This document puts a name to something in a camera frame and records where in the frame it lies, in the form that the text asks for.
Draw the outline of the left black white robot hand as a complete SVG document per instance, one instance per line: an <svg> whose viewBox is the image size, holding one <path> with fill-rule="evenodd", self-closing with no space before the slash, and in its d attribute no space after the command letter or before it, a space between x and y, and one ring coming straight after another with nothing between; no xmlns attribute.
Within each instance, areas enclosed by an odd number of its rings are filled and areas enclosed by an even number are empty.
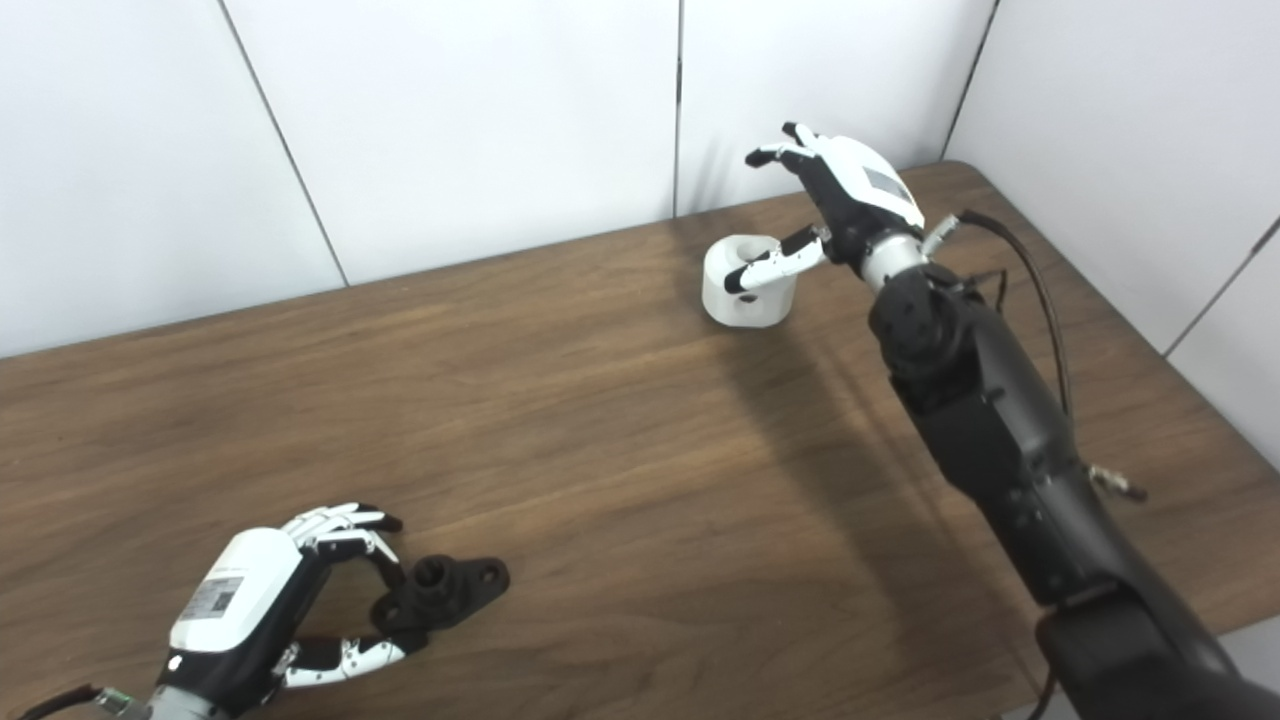
<svg viewBox="0 0 1280 720"><path fill-rule="evenodd" d="M401 528L376 506L348 502L236 534L170 629L154 700L201 719L234 719L282 691L348 682L424 650L421 629L300 635L339 562L366 559L390 591L406 583L385 539Z"/></svg>

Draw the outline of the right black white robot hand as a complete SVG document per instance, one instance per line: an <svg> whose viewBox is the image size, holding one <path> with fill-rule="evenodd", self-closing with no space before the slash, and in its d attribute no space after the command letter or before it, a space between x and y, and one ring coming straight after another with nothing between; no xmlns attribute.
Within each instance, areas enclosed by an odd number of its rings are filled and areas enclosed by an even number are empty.
<svg viewBox="0 0 1280 720"><path fill-rule="evenodd" d="M883 156L854 138L818 135L800 123L785 123L783 132L787 141L753 149L744 161L750 168L777 163L799 178L822 223L730 272L726 292L755 292L822 263L849 266L881 292L896 275L927 264L923 213Z"/></svg>

